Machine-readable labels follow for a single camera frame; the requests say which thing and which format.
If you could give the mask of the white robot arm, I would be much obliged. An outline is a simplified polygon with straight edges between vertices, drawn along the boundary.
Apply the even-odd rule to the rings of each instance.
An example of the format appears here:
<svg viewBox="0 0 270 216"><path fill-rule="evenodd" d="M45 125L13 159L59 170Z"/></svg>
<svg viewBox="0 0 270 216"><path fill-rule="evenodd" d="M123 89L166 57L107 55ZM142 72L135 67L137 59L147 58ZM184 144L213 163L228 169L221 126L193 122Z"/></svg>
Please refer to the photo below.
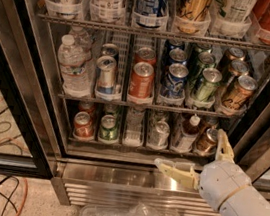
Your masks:
<svg viewBox="0 0 270 216"><path fill-rule="evenodd" d="M221 216L270 216L270 202L253 187L249 176L234 162L228 136L218 131L214 161L197 173L192 165L158 158L157 169L186 188L199 192Z"/></svg>

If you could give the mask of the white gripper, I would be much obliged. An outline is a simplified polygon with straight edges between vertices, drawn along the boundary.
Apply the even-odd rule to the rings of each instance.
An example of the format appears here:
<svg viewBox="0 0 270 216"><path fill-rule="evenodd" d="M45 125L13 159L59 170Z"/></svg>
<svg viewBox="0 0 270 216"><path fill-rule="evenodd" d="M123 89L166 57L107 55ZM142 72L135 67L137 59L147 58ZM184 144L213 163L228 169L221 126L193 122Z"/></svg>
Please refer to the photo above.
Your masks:
<svg viewBox="0 0 270 216"><path fill-rule="evenodd" d="M162 158L154 160L161 173L186 188L197 190L200 179L199 193L215 211L227 198L252 185L249 176L233 163L234 151L223 129L218 131L217 139L216 161L205 165L200 176L188 163L175 163Z"/></svg>

